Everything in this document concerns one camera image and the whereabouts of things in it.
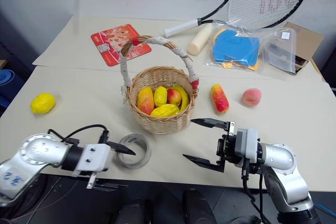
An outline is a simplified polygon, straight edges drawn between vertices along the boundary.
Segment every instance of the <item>wicker basket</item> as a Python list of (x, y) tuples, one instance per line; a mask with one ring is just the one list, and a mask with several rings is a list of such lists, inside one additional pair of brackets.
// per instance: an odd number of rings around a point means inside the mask
[[(134, 46), (140, 43), (159, 44), (171, 49), (185, 62), (189, 71), (189, 77), (182, 70), (177, 70), (173, 67), (153, 67), (138, 73), (131, 81), (127, 71), (127, 58), (125, 56)], [(131, 111), (137, 122), (147, 131), (154, 134), (167, 134), (180, 131), (188, 126), (197, 98), (198, 76), (194, 73), (191, 60), (184, 50), (177, 48), (173, 43), (163, 37), (135, 37), (130, 39), (121, 49), (120, 67), (127, 88), (126, 96)], [(155, 90), (158, 86), (168, 88), (174, 85), (182, 86), (188, 93), (190, 102), (183, 112), (167, 118), (156, 118), (147, 115), (138, 109), (137, 97), (141, 89), (149, 86), (152, 90)]]

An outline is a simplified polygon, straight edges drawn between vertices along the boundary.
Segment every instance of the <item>cardboard box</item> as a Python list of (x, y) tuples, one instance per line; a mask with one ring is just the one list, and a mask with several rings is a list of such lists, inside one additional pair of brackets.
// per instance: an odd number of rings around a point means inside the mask
[(297, 73), (307, 64), (309, 60), (312, 59), (324, 37), (314, 31), (310, 31), (290, 22), (287, 22), (285, 27), (292, 28), (296, 31), (297, 43), (295, 69)]

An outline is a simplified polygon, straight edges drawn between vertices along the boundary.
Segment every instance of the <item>dark floor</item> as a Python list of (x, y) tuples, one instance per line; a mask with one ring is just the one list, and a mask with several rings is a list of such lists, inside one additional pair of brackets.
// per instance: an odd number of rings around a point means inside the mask
[[(46, 191), (49, 191), (57, 178), (49, 176)], [(153, 201), (154, 223), (184, 223), (181, 200), (183, 191), (189, 188), (195, 188), (204, 195), (218, 224), (231, 223), (231, 220), (239, 216), (247, 218), (240, 218), (235, 224), (248, 224), (252, 223), (249, 218), (257, 216), (249, 198), (238, 188), (136, 181), (117, 183), (128, 187), (111, 192), (87, 190), (87, 182), (63, 177), (40, 205), (30, 223), (107, 223), (102, 220), (113, 219), (124, 204), (139, 197)], [(336, 193), (311, 192), (311, 196), (315, 204), (320, 203), (336, 211)], [(317, 211), (323, 224), (336, 223), (336, 219)], [(278, 223), (277, 211), (267, 194), (264, 194), (264, 214), (273, 224)], [(17, 224), (26, 223), (29, 217), (30, 215), (26, 215), (12, 221)]]

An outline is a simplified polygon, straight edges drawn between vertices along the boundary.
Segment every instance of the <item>yellow lemon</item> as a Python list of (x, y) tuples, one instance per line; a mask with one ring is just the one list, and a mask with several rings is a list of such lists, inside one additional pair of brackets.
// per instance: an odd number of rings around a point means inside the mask
[(33, 113), (44, 114), (49, 112), (55, 105), (56, 99), (52, 94), (39, 94), (30, 104)]

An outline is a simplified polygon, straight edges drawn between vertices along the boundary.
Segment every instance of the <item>tape roll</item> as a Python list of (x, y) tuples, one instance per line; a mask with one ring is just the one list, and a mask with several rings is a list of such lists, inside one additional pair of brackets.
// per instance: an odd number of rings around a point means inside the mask
[(129, 168), (129, 169), (139, 169), (146, 165), (151, 158), (152, 155), (152, 150), (149, 146), (149, 143), (147, 139), (140, 134), (130, 134), (125, 136), (123, 139), (120, 140), (119, 144), (123, 144), (126, 147), (130, 148), (132, 150), (132, 147), (130, 145), (136, 144), (137, 146), (141, 147), (144, 151), (144, 156), (141, 158), (139, 161), (127, 161), (128, 158), (130, 158), (130, 155), (128, 154), (123, 154), (123, 153), (118, 153), (117, 154), (117, 159), (120, 161), (120, 163)]

